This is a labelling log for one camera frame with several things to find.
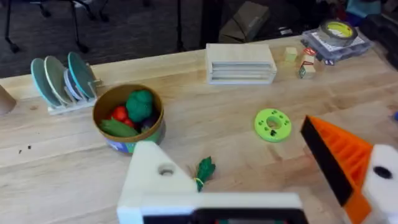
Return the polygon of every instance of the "green ring toy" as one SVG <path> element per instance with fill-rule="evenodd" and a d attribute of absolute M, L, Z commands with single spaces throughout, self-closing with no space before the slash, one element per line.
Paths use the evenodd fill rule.
<path fill-rule="evenodd" d="M 276 109 L 264 109 L 254 119 L 254 129 L 266 141 L 280 142 L 290 135 L 292 123 L 286 114 Z"/>

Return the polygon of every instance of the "blue plate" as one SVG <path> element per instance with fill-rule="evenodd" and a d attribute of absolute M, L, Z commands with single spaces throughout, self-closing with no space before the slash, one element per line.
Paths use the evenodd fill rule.
<path fill-rule="evenodd" d="M 75 52 L 68 54 L 69 71 L 75 81 L 77 88 L 87 97 L 93 98 L 94 94 L 91 91 L 88 82 L 94 83 L 94 75 L 91 69 L 86 65 L 85 61 Z"/>
<path fill-rule="evenodd" d="M 54 95 L 49 82 L 45 76 L 44 61 L 41 58 L 33 59 L 30 63 L 30 72 L 36 88 L 39 90 L 43 99 L 52 106 L 60 106 L 61 103 Z"/>
<path fill-rule="evenodd" d="M 82 100 L 83 97 L 81 97 L 81 95 L 79 94 L 79 91 L 76 88 L 75 82 L 73 81 L 73 78 L 70 75 L 69 69 L 66 69 L 63 72 L 63 79 L 65 80 L 65 84 L 67 85 L 67 88 L 68 88 L 69 92 L 72 94 L 72 96 L 78 100 Z"/>

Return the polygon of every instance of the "orange robot part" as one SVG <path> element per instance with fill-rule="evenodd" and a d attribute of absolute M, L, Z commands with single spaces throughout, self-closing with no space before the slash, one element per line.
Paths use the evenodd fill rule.
<path fill-rule="evenodd" d="M 373 146 L 313 116 L 301 133 L 352 224 L 360 224 L 372 208 L 361 193 Z"/>

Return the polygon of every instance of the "wooden table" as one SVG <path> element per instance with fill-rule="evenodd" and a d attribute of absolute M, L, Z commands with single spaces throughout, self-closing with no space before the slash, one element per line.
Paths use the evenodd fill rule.
<path fill-rule="evenodd" d="M 193 173 L 212 156 L 217 168 L 205 191 L 284 191 L 300 194 L 310 223 L 341 223 L 341 208 L 301 137 L 306 114 L 371 143 L 398 147 L 398 73 L 369 50 L 299 80 L 281 61 L 299 37 L 267 41 L 277 62 L 271 85 L 208 85 L 204 51 L 93 66 L 106 85 L 142 83 L 165 104 L 161 147 Z M 110 149 L 91 121 L 91 108 L 47 114 L 30 75 L 0 84 L 18 99 L 0 117 L 0 223 L 117 223 L 116 203 L 130 157 Z M 288 140 L 268 143 L 254 132 L 263 108 L 293 121 Z"/>

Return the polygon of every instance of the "bowl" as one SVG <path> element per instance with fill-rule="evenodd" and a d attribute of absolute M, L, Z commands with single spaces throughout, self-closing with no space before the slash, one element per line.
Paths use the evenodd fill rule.
<path fill-rule="evenodd" d="M 102 131 L 100 128 L 101 120 L 112 112 L 112 110 L 124 105 L 128 99 L 129 94 L 135 90 L 149 90 L 154 96 L 154 108 L 159 112 L 159 117 L 156 123 L 147 131 L 133 137 L 116 137 Z M 105 137 L 106 142 L 115 150 L 126 153 L 133 153 L 136 143 L 138 141 L 153 141 L 159 143 L 162 133 L 164 108 L 160 96 L 151 88 L 139 84 L 125 84 L 116 86 L 101 97 L 99 97 L 93 109 L 93 121 L 98 131 Z"/>

